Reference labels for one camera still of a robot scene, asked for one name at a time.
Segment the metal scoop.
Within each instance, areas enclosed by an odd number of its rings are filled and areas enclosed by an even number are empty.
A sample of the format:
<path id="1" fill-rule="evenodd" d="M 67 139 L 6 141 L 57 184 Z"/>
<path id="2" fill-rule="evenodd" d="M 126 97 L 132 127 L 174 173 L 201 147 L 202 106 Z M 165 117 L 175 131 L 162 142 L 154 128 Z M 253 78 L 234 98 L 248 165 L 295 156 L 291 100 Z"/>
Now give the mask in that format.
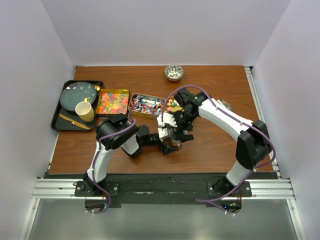
<path id="1" fill-rule="evenodd" d="M 225 108 L 227 108 L 229 111 L 233 112 L 233 107 L 227 103 L 225 100 L 223 99 L 218 99 L 217 102 L 219 102 L 221 105 L 223 105 Z"/>

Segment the gold tin of candies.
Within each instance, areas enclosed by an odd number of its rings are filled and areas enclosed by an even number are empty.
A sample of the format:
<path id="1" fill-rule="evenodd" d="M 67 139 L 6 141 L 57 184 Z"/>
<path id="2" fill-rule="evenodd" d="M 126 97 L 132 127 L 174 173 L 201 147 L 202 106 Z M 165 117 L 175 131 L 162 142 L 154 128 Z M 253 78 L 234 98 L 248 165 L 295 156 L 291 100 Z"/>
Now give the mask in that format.
<path id="1" fill-rule="evenodd" d="M 156 118 L 162 113 L 165 98 L 142 93 L 131 95 L 128 111 L 131 116 Z"/>

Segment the clear plastic jar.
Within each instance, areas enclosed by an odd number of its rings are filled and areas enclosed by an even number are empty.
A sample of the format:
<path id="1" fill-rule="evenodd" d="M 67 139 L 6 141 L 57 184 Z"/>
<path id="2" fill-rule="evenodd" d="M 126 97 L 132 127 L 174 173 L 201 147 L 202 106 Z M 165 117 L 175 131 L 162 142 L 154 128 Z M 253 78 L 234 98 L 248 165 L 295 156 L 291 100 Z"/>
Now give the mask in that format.
<path id="1" fill-rule="evenodd" d="M 170 139 L 170 144 L 174 146 L 175 148 L 180 148 L 181 147 L 181 142 L 179 140 L 175 139 Z"/>

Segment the tin of translucent star candies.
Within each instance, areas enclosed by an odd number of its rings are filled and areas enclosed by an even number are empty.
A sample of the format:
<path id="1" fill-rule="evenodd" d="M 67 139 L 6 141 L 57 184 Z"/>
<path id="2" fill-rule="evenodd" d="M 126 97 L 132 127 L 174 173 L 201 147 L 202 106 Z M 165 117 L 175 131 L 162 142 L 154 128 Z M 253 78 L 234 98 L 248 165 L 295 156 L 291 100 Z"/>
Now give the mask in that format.
<path id="1" fill-rule="evenodd" d="M 118 114 L 128 113 L 130 91 L 128 89 L 107 89 L 100 91 L 96 115 L 99 118 L 107 118 Z"/>

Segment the tray of paper stars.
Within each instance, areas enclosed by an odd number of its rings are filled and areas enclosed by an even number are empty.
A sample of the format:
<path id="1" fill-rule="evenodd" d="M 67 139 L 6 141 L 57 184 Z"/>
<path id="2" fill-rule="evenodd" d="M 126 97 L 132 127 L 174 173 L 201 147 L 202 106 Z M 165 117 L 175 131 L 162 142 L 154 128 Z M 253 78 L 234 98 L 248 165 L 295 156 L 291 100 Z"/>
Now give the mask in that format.
<path id="1" fill-rule="evenodd" d="M 168 102 L 165 105 L 165 112 L 177 112 L 177 111 L 181 111 L 183 109 L 183 107 L 181 107 L 179 105 L 179 103 L 174 99 L 173 96 L 171 96 L 168 100 Z"/>

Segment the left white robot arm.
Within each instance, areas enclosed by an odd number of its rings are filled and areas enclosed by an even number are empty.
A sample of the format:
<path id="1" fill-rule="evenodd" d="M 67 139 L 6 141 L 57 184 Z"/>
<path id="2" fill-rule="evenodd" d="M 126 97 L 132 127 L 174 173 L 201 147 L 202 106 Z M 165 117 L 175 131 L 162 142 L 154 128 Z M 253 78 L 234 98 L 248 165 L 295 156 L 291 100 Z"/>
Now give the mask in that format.
<path id="1" fill-rule="evenodd" d="M 142 152 L 142 146 L 158 145 L 164 155 L 182 147 L 180 140 L 174 139 L 170 128 L 158 128 L 158 133 L 150 133 L 146 125 L 129 122 L 125 114 L 112 116 L 101 121 L 96 127 L 96 150 L 89 169 L 83 177 L 86 191 L 92 196 L 105 192 L 104 182 L 114 151 L 121 148 L 129 157 L 135 158 Z"/>

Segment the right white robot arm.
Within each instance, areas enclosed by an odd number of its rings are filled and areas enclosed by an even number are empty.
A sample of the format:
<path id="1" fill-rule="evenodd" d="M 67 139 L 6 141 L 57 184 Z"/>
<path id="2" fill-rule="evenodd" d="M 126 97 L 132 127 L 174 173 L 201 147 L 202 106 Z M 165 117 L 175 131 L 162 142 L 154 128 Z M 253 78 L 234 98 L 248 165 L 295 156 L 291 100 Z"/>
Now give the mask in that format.
<path id="1" fill-rule="evenodd" d="M 185 131 L 193 128 L 197 117 L 206 119 L 227 132 L 236 141 L 235 163 L 222 179 L 213 184 L 213 189 L 233 197 L 241 190 L 241 184 L 259 168 L 259 163 L 274 150 L 266 124 L 253 122 L 230 111 L 220 101 L 201 91 L 194 95 L 187 88 L 180 88 L 171 97 L 181 110 L 167 111 L 158 117 L 159 130 L 164 130 L 162 141 L 169 141 L 166 149 L 178 150 L 182 142 L 189 141 L 192 135 Z"/>

